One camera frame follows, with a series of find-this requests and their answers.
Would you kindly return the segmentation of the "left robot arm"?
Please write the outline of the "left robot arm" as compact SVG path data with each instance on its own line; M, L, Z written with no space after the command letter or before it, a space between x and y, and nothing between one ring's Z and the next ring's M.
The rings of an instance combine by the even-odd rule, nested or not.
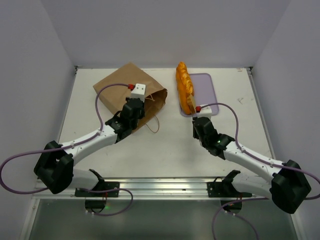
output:
M108 190L103 177L93 169L75 169L75 165L96 151L128 137L145 116L144 106L144 101L139 98L128 97L122 110L98 130L62 144L51 141L40 155L34 173L53 194L75 188L95 197L101 195Z

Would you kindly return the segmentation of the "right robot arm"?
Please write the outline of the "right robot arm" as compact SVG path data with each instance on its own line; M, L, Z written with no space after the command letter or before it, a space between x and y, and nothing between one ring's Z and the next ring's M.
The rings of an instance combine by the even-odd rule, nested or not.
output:
M261 196L271 199L282 211L294 214L311 192L305 174L295 161L282 162L247 151L234 138L218 133L208 117L194 117L192 127L193 137L211 155L254 173L250 176L240 170L232 170L222 181L208 183L210 197Z

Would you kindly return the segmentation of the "orange fake bread loaf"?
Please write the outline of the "orange fake bread loaf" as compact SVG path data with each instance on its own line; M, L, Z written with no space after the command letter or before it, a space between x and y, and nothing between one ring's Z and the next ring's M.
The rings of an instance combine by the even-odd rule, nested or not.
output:
M194 96L193 82L188 73L187 65L182 61L176 67L176 80L180 80L187 94Z

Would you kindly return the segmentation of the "beige fake bread slice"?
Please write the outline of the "beige fake bread slice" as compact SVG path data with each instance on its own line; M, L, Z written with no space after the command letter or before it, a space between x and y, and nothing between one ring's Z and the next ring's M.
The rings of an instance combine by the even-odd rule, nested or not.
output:
M186 101L187 101L188 107L190 109L190 113L195 114L197 105L196 105L194 96L192 94L189 94Z

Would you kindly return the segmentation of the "orange fake baguette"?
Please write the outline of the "orange fake baguette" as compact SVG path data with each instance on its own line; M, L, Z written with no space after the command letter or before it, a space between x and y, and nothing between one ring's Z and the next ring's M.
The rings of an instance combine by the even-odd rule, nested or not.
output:
M176 84L177 84L179 103L182 111L186 115L194 114L195 109L191 101L191 97L190 97L191 94L187 92L187 89L180 78L176 79Z

